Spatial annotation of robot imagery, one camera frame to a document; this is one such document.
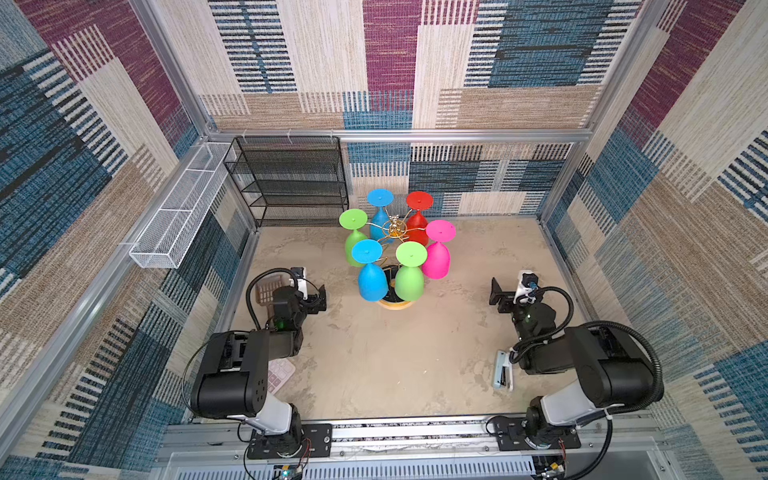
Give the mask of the pink wine glass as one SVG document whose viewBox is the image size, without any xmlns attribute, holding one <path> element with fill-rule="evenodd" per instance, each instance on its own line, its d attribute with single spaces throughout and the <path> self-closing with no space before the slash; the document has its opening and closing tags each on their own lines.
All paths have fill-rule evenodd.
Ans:
<svg viewBox="0 0 768 480">
<path fill-rule="evenodd" d="M 455 226 L 447 220 L 435 220 L 427 225 L 426 234 L 431 244 L 426 247 L 427 260 L 421 270 L 430 279 L 442 279 L 450 271 L 451 255 L 446 244 L 455 237 Z"/>
</svg>

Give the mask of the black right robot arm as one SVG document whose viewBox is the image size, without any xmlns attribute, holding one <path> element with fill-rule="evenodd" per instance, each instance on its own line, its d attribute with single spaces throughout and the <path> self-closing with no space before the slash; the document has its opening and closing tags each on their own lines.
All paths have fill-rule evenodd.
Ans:
<svg viewBox="0 0 768 480">
<path fill-rule="evenodd" d="M 643 410 L 664 395 L 661 361 L 650 342 L 633 328 L 612 321 L 574 326 L 575 304 L 567 291 L 542 286 L 524 271 L 516 290 L 490 283 L 490 305 L 510 316 L 516 343 L 497 353 L 493 385 L 513 388 L 513 371 L 576 379 L 535 397 L 522 414 L 494 416 L 488 433 L 502 451 L 580 447 L 579 427 L 615 414 Z"/>
</svg>

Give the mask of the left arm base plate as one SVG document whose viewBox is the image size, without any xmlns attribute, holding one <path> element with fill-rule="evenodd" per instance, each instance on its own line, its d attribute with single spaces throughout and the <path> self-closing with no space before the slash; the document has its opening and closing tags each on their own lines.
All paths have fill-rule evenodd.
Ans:
<svg viewBox="0 0 768 480">
<path fill-rule="evenodd" d="M 280 435 L 251 434 L 245 457 L 248 460 L 327 458 L 330 456 L 333 426 L 330 423 L 290 427 Z"/>
</svg>

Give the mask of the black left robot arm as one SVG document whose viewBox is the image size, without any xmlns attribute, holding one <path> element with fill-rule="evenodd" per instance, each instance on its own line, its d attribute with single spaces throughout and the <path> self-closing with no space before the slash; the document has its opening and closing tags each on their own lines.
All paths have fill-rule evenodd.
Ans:
<svg viewBox="0 0 768 480">
<path fill-rule="evenodd" d="M 287 276 L 272 291 L 272 317 L 250 331 L 230 330 L 211 336 L 192 384 L 191 411 L 206 419 L 234 420 L 251 429 L 245 460 L 285 458 L 306 462 L 331 453 L 333 427 L 305 426 L 298 408 L 269 391 L 269 363 L 296 356 L 303 344 L 303 323 L 327 308 L 326 290 L 314 294 L 302 267 L 273 268 L 256 276 L 246 289 L 252 320 L 253 291 L 262 280 Z"/>
</svg>

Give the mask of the green front wine glass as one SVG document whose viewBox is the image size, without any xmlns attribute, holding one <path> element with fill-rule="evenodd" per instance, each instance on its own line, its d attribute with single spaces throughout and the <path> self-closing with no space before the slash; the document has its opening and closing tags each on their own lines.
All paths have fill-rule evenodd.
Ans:
<svg viewBox="0 0 768 480">
<path fill-rule="evenodd" d="M 418 242 L 404 242 L 396 250 L 396 259 L 400 264 L 395 276 L 397 296 L 408 302 L 418 300 L 424 292 L 424 274 L 421 266 L 427 260 L 426 248 Z"/>
</svg>

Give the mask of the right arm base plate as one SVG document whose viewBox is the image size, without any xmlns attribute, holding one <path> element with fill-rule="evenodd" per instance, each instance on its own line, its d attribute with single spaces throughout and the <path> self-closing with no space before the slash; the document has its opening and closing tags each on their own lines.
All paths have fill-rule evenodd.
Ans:
<svg viewBox="0 0 768 480">
<path fill-rule="evenodd" d="M 487 433 L 498 449 L 504 452 L 560 449 L 579 449 L 581 440 L 575 427 L 552 426 L 544 421 L 528 420 L 521 415 L 491 417 L 486 422 Z"/>
</svg>

